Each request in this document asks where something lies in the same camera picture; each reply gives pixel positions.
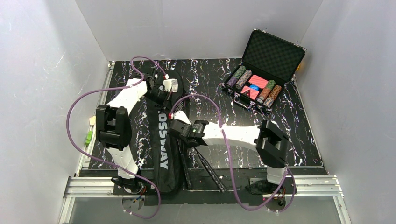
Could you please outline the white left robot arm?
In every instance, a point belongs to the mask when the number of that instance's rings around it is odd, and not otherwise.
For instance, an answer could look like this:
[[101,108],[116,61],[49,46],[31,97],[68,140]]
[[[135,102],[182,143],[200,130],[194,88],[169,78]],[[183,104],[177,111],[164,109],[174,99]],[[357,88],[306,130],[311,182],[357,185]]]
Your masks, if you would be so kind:
[[108,150],[118,166],[114,183],[121,187],[136,189],[141,185],[135,177],[139,168],[129,146],[132,138],[129,115],[132,109],[143,96],[167,106],[171,95],[178,91],[177,79],[165,75],[161,84],[156,81],[157,75],[129,79],[113,100],[106,105],[98,105],[96,109],[96,139]]

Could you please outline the black racket cover bag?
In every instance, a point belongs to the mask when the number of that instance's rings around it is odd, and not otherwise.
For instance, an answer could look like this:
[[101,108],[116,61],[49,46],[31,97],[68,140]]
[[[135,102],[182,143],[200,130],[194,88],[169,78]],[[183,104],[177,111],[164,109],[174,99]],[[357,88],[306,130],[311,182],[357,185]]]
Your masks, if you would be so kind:
[[159,104],[151,99],[147,99],[146,102],[152,158],[148,168],[153,169],[151,180],[161,194],[173,194],[179,190],[183,182],[184,171],[179,153],[180,145],[174,137],[168,135],[170,110],[161,110]]

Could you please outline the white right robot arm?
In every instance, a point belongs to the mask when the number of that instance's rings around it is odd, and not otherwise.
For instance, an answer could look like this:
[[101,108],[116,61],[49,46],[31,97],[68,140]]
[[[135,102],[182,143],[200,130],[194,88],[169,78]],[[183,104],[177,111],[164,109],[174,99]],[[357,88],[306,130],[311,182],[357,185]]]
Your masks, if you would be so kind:
[[289,137],[271,121],[258,126],[222,126],[206,120],[193,124],[174,120],[168,133],[182,140],[188,148],[225,145],[255,150],[267,165],[267,181],[280,184],[286,171]]

